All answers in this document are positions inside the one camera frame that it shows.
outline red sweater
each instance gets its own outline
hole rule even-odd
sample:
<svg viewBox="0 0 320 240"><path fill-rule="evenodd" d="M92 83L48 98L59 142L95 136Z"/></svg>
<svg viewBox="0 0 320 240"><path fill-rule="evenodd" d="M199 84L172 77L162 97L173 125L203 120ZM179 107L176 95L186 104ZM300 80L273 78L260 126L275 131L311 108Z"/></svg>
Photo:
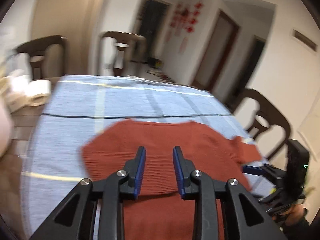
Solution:
<svg viewBox="0 0 320 240"><path fill-rule="evenodd" d="M254 145L224 138L210 127L196 123L117 122L83 147L83 160L92 180L104 179L146 148L146 164L138 201L124 203L127 240L192 239L194 201L177 193L172 150L180 146L186 159L213 179L236 178L250 189L241 164L261 159ZM219 236L223 239L223 221Z"/></svg>

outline wooden chair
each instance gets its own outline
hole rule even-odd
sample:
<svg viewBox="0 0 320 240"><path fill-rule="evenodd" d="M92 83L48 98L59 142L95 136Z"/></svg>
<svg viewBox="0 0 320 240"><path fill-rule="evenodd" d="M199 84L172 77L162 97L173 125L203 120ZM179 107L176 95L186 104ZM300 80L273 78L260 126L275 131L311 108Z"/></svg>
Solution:
<svg viewBox="0 0 320 240"><path fill-rule="evenodd" d="M256 100L259 105L260 109L256 112L256 116L263 117L268 123L269 127L265 127L262 125L257 118L253 120L251 126L247 129L247 132L250 132L253 128L258 129L258 132L252 137L254 140L268 130L272 125L279 125L284 129L285 137L280 142L278 147L276 147L267 157L268 160L271 160L273 156L281 149L281 147L287 142L287 140L290 137L291 134L291 127L287 119L281 114L281 112L266 99L262 94L260 94L258 91L254 89L244 89L243 92L239 95L238 98L236 98L234 104L232 105L232 108L230 109L231 113L234 113L234 111L238 108L240 103L245 98L252 98Z"/></svg>
<svg viewBox="0 0 320 240"><path fill-rule="evenodd" d="M43 62L46 49L53 44L61 45L63 48L62 69L60 76L63 76L66 72L66 60L67 60L67 38L60 35L48 36L39 38L36 40L28 41L15 48L18 53L29 54L29 62L32 68L32 79L35 77L35 69L38 68L40 72L40 78L48 78L43 75Z"/></svg>
<svg viewBox="0 0 320 240"><path fill-rule="evenodd" d="M101 75L100 73L100 62L101 62L101 55L102 55L102 40L104 38L114 38L116 39L115 46L118 51L124 51L124 56L123 56L123 68L115 68L116 64L116 59L115 57L112 67L113 67L113 72L115 76L121 76L124 69L127 68L129 60L128 60L128 48L129 48L129 43L130 41L136 41L138 44L138 52L137 52L137 67L135 71L135 76L138 77L141 71L141 64L142 64L142 57L145 53L146 50L146 38L137 34L132 34L132 33L121 33L121 32L103 32L100 34L100 39L99 39L99 49L98 49L98 60L97 60L97 74ZM117 45L117 43L120 44L127 44L127 47L122 47Z"/></svg>

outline dark doorway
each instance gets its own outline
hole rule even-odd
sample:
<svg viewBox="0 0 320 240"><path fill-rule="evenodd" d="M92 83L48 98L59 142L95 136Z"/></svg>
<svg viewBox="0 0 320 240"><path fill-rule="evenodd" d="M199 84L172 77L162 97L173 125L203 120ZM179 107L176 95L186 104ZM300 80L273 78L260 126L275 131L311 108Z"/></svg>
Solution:
<svg viewBox="0 0 320 240"><path fill-rule="evenodd" d="M242 71L240 72L238 80L235 82L231 93L229 94L226 106L230 109L235 99L240 95L246 84L250 80L250 77L257 66L261 53L263 51L266 41L257 36L254 37L251 49L249 50L247 60L244 63Z"/></svg>
<svg viewBox="0 0 320 240"><path fill-rule="evenodd" d="M150 58L151 49L154 45L157 31L162 23L168 5L154 1L146 0L141 12L141 25L139 35L144 36L147 40L147 48L144 60Z"/></svg>
<svg viewBox="0 0 320 240"><path fill-rule="evenodd" d="M220 11L192 86L212 91L232 50L238 31L239 26Z"/></svg>

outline metal screw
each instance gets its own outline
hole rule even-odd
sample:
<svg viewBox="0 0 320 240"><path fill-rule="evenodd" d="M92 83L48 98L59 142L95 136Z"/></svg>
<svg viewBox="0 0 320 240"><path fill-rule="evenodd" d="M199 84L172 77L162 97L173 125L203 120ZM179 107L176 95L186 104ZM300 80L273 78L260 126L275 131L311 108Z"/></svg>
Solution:
<svg viewBox="0 0 320 240"><path fill-rule="evenodd" d="M238 185L238 183L239 183L237 179L229 179L228 182L229 182L232 186Z"/></svg>
<svg viewBox="0 0 320 240"><path fill-rule="evenodd" d="M86 186L90 183L90 180L85 178L85 179L81 179L80 184L83 186Z"/></svg>
<svg viewBox="0 0 320 240"><path fill-rule="evenodd" d="M192 172L192 175L195 176L195 177L200 177L202 175L202 172L199 171L199 170L195 170Z"/></svg>
<svg viewBox="0 0 320 240"><path fill-rule="evenodd" d="M118 175L119 177L123 177L123 176L127 175L127 172L124 171L124 170L119 170L119 171L117 171L117 175Z"/></svg>

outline light blue tablecloth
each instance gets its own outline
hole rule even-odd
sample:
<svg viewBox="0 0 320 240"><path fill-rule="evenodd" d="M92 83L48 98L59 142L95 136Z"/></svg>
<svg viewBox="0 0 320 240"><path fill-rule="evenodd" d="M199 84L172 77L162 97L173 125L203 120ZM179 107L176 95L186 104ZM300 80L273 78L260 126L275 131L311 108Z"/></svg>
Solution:
<svg viewBox="0 0 320 240"><path fill-rule="evenodd" d="M64 76L44 109L24 162L21 201L27 236L77 179L89 176L79 154L81 146L124 118L169 123L194 120L226 138L249 137L229 111L205 91L137 78ZM253 175L247 178L255 193L269 194L272 185L267 180Z"/></svg>

